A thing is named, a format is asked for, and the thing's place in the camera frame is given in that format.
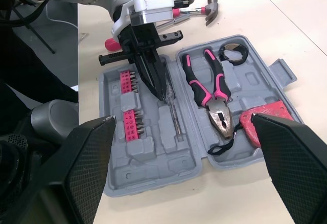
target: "tool kit case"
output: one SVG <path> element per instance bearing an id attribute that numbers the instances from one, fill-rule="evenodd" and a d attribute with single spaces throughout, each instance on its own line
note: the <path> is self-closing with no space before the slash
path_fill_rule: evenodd
<path id="1" fill-rule="evenodd" d="M 213 73 L 203 51 L 211 49 L 218 56 L 220 47 L 228 43 L 241 44 L 249 51 L 245 63 L 241 65 L 221 62 L 231 91 L 227 107 L 232 114 L 233 126 L 239 123 L 242 112 L 279 100 L 295 121 L 302 122 L 283 91 L 297 80 L 295 75 L 282 59 L 267 67 L 249 40 L 241 35 L 184 48 L 176 54 L 176 61 L 160 56 L 166 63 L 175 93 L 174 104 L 182 132 L 180 141 L 169 106 L 151 94 L 142 83 L 135 65 L 107 69 L 99 77 L 100 117 L 115 115 L 117 124 L 104 188 L 106 195 L 133 195 L 194 178 L 202 170 L 201 159 L 204 157 L 208 157 L 217 169 L 244 167 L 264 159 L 261 149 L 250 143 L 244 130 L 236 133 L 230 150 L 218 156 L 207 154 L 212 146 L 224 145 L 228 140 L 222 139 L 214 129 L 207 110 L 198 107 L 194 101 L 194 92 L 186 81 L 181 57 L 186 53 L 190 55 L 195 76 L 208 90 L 213 90 Z M 127 70 L 135 72 L 138 93 L 122 94 L 120 77 Z M 129 110 L 141 115 L 144 132 L 139 139 L 126 142 L 124 113 Z"/>

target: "pliers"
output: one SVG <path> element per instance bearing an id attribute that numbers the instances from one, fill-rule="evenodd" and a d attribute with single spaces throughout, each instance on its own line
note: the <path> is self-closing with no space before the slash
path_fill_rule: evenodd
<path id="1" fill-rule="evenodd" d="M 198 106 L 209 108 L 209 118 L 215 129 L 223 138 L 230 138 L 233 134 L 232 116 L 226 103 L 230 98 L 230 90 L 226 85 L 224 71 L 219 60 L 210 49 L 204 50 L 204 57 L 208 61 L 214 73 L 214 94 L 204 87 L 195 77 L 191 57 L 188 54 L 182 56 L 182 65 L 186 74 L 186 80 L 194 92 L 194 100 Z"/>

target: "black strap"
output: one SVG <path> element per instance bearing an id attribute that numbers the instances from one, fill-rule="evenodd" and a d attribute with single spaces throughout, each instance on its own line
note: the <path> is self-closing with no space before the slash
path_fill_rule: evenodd
<path id="1" fill-rule="evenodd" d="M 225 145 L 222 145 L 222 146 L 214 145 L 212 148 L 209 149 L 208 154 L 212 155 L 212 156 L 219 156 L 219 155 L 223 154 L 224 152 L 230 150 L 231 147 L 234 144 L 234 138 L 235 138 L 235 135 L 236 135 L 236 131 L 239 130 L 239 129 L 242 129 L 242 128 L 243 128 L 243 126 L 241 125 L 241 123 L 238 123 L 234 128 L 233 138 Z"/>

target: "gray floor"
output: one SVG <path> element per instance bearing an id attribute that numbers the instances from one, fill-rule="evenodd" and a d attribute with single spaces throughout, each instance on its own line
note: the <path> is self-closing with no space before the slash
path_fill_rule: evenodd
<path id="1" fill-rule="evenodd" d="M 18 11 L 27 16 L 35 10 L 32 6 L 19 6 Z M 77 25 L 77 5 L 51 1 L 48 3 L 49 17 L 64 20 Z M 17 19 L 12 13 L 11 19 Z M 30 46 L 48 69 L 54 73 L 64 84 L 75 86 L 78 84 L 78 31 L 73 26 L 64 23 L 52 22 L 43 13 L 31 25 L 42 38 L 56 51 L 52 54 L 45 45 L 26 27 L 15 28 L 15 33 Z M 16 92 L 29 108 L 39 103 Z"/>

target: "white table surface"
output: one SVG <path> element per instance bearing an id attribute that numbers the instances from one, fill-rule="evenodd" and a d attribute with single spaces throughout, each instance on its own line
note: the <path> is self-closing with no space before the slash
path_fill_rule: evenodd
<path id="1" fill-rule="evenodd" d="M 214 24 L 206 27 L 204 18 L 198 17 L 170 28 L 167 32 L 181 30 L 184 39 L 158 52 L 174 58 L 183 47 L 245 35 L 267 65 L 278 58 L 286 61 L 298 77 L 286 88 L 286 95 L 304 122 L 327 141 L 327 57 L 323 52 L 327 52 L 327 29 L 323 28 L 325 18 L 317 18 L 325 16 L 317 4 L 327 0 L 313 0 L 311 18 L 303 0 L 295 1 L 218 0 Z M 191 6 L 205 4 L 206 0 L 195 0 Z M 79 44 L 80 123 L 99 117 L 99 74 L 122 64 L 100 66 L 98 62 L 98 55 L 107 54 L 104 41 L 111 37 L 112 25 L 106 10 L 79 5 L 79 33 L 89 33 Z M 103 195 L 94 223 L 293 223 L 264 162 L 228 171 L 214 169 L 207 159 L 202 162 L 202 174 L 184 183 L 134 196 Z"/>

